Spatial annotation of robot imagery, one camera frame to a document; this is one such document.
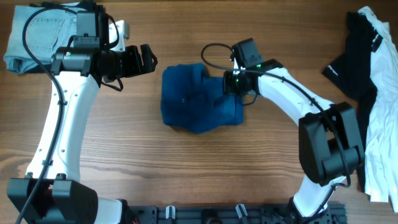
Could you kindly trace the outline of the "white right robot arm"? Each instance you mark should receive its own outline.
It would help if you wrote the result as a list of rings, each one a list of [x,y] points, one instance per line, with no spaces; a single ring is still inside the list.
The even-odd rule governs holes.
[[[351,185],[351,174],[364,164],[355,110],[334,104],[299,83],[278,61],[265,61],[253,39],[229,48],[233,68],[224,72],[223,91],[262,96],[298,126],[302,184],[278,216],[287,223],[346,223],[342,205],[328,203],[338,188]]]

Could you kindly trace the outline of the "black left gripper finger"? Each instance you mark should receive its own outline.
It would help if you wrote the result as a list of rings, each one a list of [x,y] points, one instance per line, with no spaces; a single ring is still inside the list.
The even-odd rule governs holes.
[[[151,73],[155,71],[157,60],[153,58],[147,58],[143,61],[142,73]]]
[[[142,44],[140,48],[143,61],[157,61],[157,57],[152,52],[149,44]]]

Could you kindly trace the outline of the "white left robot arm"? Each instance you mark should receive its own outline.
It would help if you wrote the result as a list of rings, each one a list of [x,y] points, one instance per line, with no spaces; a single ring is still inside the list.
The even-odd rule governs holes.
[[[96,6],[76,13],[76,34],[47,69],[53,90],[38,149],[23,178],[12,178],[7,196],[28,223],[137,223],[125,200],[99,198],[80,183],[80,152],[91,106],[101,86],[151,73],[157,58],[147,44],[115,51],[114,19]]]

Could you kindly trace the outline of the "blue t-shirt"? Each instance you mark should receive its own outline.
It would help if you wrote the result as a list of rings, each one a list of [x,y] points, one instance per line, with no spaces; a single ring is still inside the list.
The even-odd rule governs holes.
[[[162,74],[160,109],[164,124],[195,134],[244,121],[241,98],[223,93],[223,79],[202,63],[167,67]]]

